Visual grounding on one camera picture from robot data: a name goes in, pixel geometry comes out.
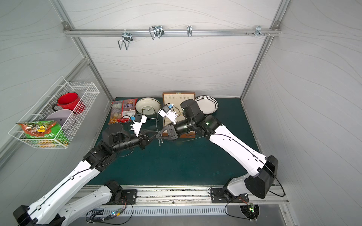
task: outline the chip bag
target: chip bag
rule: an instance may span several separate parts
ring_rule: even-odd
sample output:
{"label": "chip bag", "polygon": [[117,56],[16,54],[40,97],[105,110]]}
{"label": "chip bag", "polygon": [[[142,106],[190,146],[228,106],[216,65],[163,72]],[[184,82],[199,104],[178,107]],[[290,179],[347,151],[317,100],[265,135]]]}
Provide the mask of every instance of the chip bag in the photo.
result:
{"label": "chip bag", "polygon": [[109,125],[113,123],[126,123],[131,120],[131,116],[135,116],[136,99],[127,99],[123,101],[114,101],[111,109]]}
{"label": "chip bag", "polygon": [[56,139],[64,145],[69,141],[61,130],[61,125],[57,121],[32,121],[28,123],[17,123],[23,129],[28,139]]}

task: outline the green tabletop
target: green tabletop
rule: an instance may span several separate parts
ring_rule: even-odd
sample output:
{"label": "green tabletop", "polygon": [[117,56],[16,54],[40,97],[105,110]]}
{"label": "green tabletop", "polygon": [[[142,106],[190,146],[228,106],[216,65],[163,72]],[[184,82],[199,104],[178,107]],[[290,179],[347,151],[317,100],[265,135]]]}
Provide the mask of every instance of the green tabletop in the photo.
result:
{"label": "green tabletop", "polygon": [[[212,115],[219,119],[235,136],[259,151],[245,112],[238,98],[216,98],[219,108]],[[110,115],[103,130],[108,126]],[[163,118],[157,126],[160,130]],[[156,130],[156,120],[150,119],[143,129]],[[136,147],[130,155],[118,157],[88,184],[103,185],[115,180],[124,185],[224,185],[229,178],[247,173],[243,166],[226,151],[205,138],[182,142],[164,140],[161,147],[157,139],[144,150]],[[125,150],[119,156],[128,154]]]}

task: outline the white wall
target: white wall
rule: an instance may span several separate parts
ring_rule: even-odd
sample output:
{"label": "white wall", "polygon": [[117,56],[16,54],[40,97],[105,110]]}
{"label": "white wall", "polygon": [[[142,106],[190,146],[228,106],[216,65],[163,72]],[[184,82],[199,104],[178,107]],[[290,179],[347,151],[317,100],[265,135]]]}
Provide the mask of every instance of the white wall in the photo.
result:
{"label": "white wall", "polygon": [[81,59],[48,0],[0,2],[0,147],[14,124]]}
{"label": "white wall", "polygon": [[[81,59],[48,0],[0,2],[0,147],[10,138],[7,132],[13,125]],[[68,149],[23,144],[0,169],[1,225],[16,225],[13,211],[48,192],[95,141],[108,100],[88,67],[75,80],[93,81],[101,93]]]}
{"label": "white wall", "polygon": [[361,12],[293,0],[244,100],[301,226],[362,222]]}
{"label": "white wall", "polygon": [[[77,29],[269,28],[280,0],[62,0]],[[239,97],[264,38],[82,38],[114,97],[160,97],[165,91]]]}

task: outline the red enamel mug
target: red enamel mug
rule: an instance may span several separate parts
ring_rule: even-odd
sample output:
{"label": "red enamel mug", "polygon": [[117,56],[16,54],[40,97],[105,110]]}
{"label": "red enamel mug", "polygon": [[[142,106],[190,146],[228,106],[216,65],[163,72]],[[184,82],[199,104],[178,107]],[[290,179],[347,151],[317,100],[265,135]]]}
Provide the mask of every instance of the red enamel mug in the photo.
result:
{"label": "red enamel mug", "polygon": [[58,98],[58,103],[52,106],[52,109],[54,111],[57,111],[54,109],[54,107],[57,105],[63,109],[69,109],[71,111],[74,110],[75,114],[82,113],[85,109],[84,103],[80,100],[80,97],[78,96],[78,94],[74,93],[74,92],[65,93],[65,94],[61,95]]}

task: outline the plate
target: plate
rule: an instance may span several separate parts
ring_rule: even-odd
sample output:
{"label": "plate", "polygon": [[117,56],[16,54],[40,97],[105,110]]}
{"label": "plate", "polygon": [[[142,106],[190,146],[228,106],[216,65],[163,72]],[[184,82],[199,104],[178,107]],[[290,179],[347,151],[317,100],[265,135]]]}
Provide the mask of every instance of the plate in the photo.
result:
{"label": "plate", "polygon": [[54,120],[59,122],[63,130],[71,129],[75,124],[74,114],[72,113],[71,110],[68,109],[61,109],[59,111],[56,111],[51,115],[49,115],[45,120],[46,121]]}
{"label": "plate", "polygon": [[154,115],[160,109],[160,102],[152,97],[142,98],[136,103],[136,110],[142,115]]}
{"label": "plate", "polygon": [[209,96],[200,96],[196,98],[195,101],[199,105],[200,110],[206,115],[216,112],[219,107],[218,102]]}

